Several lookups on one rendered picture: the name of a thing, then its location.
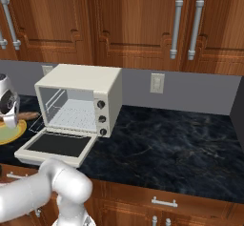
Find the dark grey tall unit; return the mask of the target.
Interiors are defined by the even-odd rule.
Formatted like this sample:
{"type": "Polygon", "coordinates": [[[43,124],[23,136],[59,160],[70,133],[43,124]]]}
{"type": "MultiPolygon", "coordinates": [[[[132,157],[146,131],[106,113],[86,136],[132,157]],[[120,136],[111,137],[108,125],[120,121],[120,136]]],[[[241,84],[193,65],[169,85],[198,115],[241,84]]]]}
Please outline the dark grey tall unit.
{"type": "Polygon", "coordinates": [[[233,122],[238,141],[244,151],[244,76],[240,79],[230,112],[230,118],[233,122]]]}

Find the brown baguette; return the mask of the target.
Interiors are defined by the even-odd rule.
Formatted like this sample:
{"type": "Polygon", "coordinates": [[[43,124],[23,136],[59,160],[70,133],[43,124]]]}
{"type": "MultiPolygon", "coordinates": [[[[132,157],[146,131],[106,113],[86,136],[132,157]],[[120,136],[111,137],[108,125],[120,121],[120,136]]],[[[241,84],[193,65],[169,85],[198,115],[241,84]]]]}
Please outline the brown baguette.
{"type": "Polygon", "coordinates": [[[40,115],[39,112],[24,112],[24,113],[19,113],[17,117],[20,120],[33,120],[37,118],[40,115]]]}

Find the wooden base cupboard door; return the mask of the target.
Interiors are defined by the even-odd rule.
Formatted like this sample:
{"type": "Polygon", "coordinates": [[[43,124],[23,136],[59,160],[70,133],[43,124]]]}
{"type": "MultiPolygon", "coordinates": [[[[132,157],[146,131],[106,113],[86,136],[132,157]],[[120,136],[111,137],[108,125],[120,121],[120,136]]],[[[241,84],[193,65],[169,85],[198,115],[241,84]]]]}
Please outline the wooden base cupboard door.
{"type": "Polygon", "coordinates": [[[97,226],[152,226],[153,216],[157,216],[160,225],[160,213],[147,206],[105,199],[96,202],[97,226]]]}
{"type": "Polygon", "coordinates": [[[209,218],[205,216],[184,215],[163,211],[160,226],[166,226],[166,218],[170,218],[172,226],[244,226],[244,219],[239,222],[232,219],[209,218]]]}

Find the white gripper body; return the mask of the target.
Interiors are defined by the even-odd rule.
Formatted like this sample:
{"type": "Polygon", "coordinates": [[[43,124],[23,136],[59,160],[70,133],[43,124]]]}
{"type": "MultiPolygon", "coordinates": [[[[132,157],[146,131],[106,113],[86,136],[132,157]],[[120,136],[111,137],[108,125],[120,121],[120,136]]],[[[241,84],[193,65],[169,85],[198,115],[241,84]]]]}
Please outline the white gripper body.
{"type": "Polygon", "coordinates": [[[15,112],[9,112],[3,116],[4,123],[8,128],[14,129],[17,126],[18,119],[15,112]]]}

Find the cream toaster oven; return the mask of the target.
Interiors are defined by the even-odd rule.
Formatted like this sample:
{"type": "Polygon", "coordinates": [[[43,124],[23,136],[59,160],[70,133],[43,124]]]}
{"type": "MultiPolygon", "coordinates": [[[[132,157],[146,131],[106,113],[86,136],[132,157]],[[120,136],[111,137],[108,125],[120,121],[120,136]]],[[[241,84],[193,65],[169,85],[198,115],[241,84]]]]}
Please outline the cream toaster oven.
{"type": "Polygon", "coordinates": [[[100,130],[106,129],[107,134],[103,137],[109,137],[112,134],[114,124],[122,107],[122,70],[120,68],[60,64],[35,83],[34,88],[37,96],[39,95],[40,87],[92,91],[96,132],[83,133],[102,136],[100,130]],[[103,109],[97,107],[99,100],[103,100],[106,103],[103,109]],[[100,115],[106,116],[106,122],[101,123],[98,121],[100,115]]]}

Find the toaster oven door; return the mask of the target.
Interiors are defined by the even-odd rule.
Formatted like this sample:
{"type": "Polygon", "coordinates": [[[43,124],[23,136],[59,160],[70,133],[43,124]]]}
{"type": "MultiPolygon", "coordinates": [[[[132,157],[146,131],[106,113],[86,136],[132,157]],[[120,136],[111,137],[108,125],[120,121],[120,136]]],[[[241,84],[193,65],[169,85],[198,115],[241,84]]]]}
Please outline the toaster oven door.
{"type": "Polygon", "coordinates": [[[44,128],[20,147],[14,156],[22,163],[40,166],[48,158],[56,158],[79,168],[92,149],[96,134],[44,128]]]}

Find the yellow green plate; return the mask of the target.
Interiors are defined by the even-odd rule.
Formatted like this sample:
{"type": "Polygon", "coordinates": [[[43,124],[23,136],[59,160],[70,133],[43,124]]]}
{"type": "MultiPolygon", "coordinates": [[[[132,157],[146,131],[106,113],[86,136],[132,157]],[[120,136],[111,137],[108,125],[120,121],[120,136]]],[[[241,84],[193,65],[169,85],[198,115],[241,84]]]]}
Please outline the yellow green plate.
{"type": "Polygon", "coordinates": [[[14,129],[10,129],[4,122],[0,122],[0,145],[11,143],[19,138],[27,129],[25,120],[19,120],[14,129]]]}

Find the wooden wall cupboard door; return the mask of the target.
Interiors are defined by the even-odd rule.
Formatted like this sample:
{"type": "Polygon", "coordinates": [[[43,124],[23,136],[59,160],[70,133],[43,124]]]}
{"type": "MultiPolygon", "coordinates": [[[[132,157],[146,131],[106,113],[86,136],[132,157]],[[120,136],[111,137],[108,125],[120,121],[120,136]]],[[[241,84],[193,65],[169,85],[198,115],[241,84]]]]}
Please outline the wooden wall cupboard door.
{"type": "Polygon", "coordinates": [[[92,63],[86,0],[10,0],[18,61],[92,63]]]}
{"type": "Polygon", "coordinates": [[[196,1],[188,0],[180,70],[244,76],[244,0],[204,0],[190,60],[196,1]]]}
{"type": "Polygon", "coordinates": [[[87,0],[93,63],[97,66],[177,71],[186,17],[173,29],[176,0],[87,0]]]}
{"type": "Polygon", "coordinates": [[[16,60],[17,54],[15,52],[14,46],[12,45],[10,29],[8,26],[8,21],[6,19],[2,3],[0,2],[0,32],[4,39],[7,40],[7,46],[2,49],[0,46],[0,60],[16,60]]]}

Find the wooden drawer front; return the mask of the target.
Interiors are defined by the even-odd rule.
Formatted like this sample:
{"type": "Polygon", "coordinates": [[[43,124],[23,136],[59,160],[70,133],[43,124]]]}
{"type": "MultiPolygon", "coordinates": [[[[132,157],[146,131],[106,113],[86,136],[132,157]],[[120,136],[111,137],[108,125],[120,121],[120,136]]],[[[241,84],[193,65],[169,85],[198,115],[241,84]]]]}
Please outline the wooden drawer front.
{"type": "Polygon", "coordinates": [[[6,177],[6,174],[10,172],[13,172],[15,175],[34,175],[38,172],[38,168],[27,168],[8,164],[0,164],[0,183],[10,183],[15,181],[15,179],[6,177]]]}
{"type": "Polygon", "coordinates": [[[153,207],[156,210],[184,215],[205,216],[209,218],[217,217],[221,219],[232,219],[237,222],[244,219],[244,204],[176,194],[97,179],[93,179],[92,183],[94,197],[109,201],[153,207]],[[152,204],[154,196],[162,201],[172,202],[175,200],[178,207],[173,208],[152,204]]]}

